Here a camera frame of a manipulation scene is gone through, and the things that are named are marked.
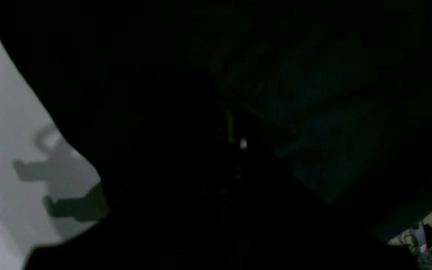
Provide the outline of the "black t-shirt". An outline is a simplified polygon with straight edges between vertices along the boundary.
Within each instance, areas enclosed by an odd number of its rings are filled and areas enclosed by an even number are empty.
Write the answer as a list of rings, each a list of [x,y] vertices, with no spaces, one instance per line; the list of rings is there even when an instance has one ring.
[[[0,0],[109,212],[26,270],[420,270],[432,0]]]

